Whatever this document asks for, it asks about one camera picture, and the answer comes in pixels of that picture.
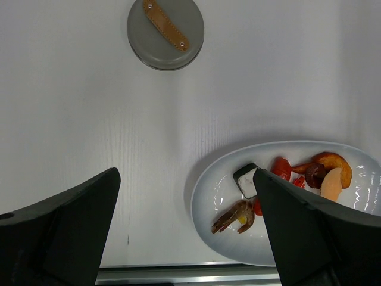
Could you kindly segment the fried orange tempura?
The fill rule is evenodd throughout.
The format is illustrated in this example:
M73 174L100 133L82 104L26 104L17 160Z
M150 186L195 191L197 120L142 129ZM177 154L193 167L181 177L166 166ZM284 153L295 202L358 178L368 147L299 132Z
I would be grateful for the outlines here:
M324 165L326 172L340 167L342 188L347 189L352 182L352 168L349 163L339 154L329 151L323 151L316 155L313 155L307 162L291 167L291 171L300 175L305 175L306 169L314 164L321 163Z

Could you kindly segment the pale pink salmon slice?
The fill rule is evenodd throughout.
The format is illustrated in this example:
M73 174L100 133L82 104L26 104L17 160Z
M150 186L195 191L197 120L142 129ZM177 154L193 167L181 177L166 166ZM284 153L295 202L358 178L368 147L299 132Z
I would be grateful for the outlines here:
M337 202L342 192L341 172L342 169L337 167L327 173L321 183L320 193L322 197Z

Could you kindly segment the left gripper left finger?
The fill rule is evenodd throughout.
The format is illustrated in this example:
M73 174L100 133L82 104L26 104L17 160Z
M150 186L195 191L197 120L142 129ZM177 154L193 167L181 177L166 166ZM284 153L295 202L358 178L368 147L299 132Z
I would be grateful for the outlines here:
M120 183L113 167L1 214L1 285L95 285Z

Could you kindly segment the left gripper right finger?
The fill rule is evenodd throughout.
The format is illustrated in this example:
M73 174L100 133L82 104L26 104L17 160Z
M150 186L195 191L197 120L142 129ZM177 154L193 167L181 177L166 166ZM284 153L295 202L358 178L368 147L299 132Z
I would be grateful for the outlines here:
M282 285L380 285L380 217L261 168L253 180Z

